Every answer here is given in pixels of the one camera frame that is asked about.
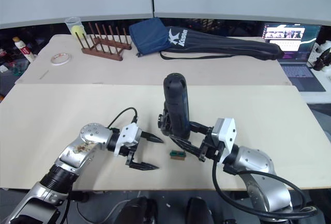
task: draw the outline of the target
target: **black cylindrical object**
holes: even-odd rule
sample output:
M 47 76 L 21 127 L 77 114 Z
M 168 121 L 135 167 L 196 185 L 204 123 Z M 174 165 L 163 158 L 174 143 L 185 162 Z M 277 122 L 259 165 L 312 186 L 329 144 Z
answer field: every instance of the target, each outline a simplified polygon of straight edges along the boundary
M 51 190 L 66 194 L 69 192 L 77 177 L 78 175 L 53 165 L 40 183 Z
M 165 107 L 171 121 L 173 135 L 188 139 L 190 137 L 190 118 L 188 111 L 187 86 L 182 74 L 169 74 L 164 82 Z

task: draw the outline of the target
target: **laptop screen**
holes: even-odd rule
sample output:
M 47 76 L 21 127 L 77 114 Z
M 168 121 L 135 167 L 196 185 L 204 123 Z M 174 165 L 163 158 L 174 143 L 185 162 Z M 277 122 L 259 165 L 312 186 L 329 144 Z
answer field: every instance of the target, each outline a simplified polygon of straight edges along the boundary
M 306 62 L 320 28 L 317 25 L 266 23 L 262 37 L 284 52 L 279 62 Z

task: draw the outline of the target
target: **black strap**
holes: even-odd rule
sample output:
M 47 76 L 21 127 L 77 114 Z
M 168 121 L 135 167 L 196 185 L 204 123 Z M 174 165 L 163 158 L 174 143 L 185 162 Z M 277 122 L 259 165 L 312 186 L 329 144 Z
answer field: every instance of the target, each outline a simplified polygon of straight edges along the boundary
M 209 58 L 223 58 L 223 57 L 233 57 L 236 55 L 210 55 L 210 56 L 203 56 L 203 57 L 167 57 L 164 56 L 160 52 L 160 56 L 165 60 L 171 60 L 171 59 L 209 59 Z

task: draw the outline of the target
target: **floor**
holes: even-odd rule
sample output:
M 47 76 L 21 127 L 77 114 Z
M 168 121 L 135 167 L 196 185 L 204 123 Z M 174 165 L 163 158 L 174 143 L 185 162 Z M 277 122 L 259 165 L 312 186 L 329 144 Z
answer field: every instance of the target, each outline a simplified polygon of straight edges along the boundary
M 24 197 L 25 193 L 17 191 L 0 190 L 0 220 L 4 223 L 6 218 L 15 206 Z M 185 208 L 188 200 L 191 197 L 201 197 L 204 199 L 212 212 L 214 222 L 223 223 L 226 219 L 235 219 L 237 224 L 259 224 L 257 217 L 241 212 L 234 207 L 225 203 L 219 198 L 213 190 L 204 191 L 107 191 L 107 192 L 89 192 L 89 200 L 86 203 L 71 202 L 68 214 L 68 223 L 87 223 L 83 220 L 78 212 L 80 212 L 91 222 L 100 223 L 110 212 L 110 210 L 120 201 L 132 199 L 137 196 L 146 196 L 154 199 L 158 203 L 159 224 L 164 223 L 185 223 Z M 293 205 L 299 204 L 298 199 L 293 195 Z M 239 200 L 243 204 L 249 204 L 249 199 Z M 64 212 L 66 202 L 59 208 L 60 212 Z M 118 212 L 123 207 L 124 203 L 119 205 L 113 214 L 104 223 L 113 223 Z M 304 219 L 299 224 L 325 224 L 324 216 L 321 212 L 317 216 Z

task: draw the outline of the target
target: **navy blue bag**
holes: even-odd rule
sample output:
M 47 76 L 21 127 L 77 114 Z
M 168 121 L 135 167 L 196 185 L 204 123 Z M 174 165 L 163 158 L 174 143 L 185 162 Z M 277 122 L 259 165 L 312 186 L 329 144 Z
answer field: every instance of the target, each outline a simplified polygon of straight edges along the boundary
M 168 41 L 169 31 L 157 17 L 131 25 L 129 30 L 138 49 L 138 57 L 171 47 Z

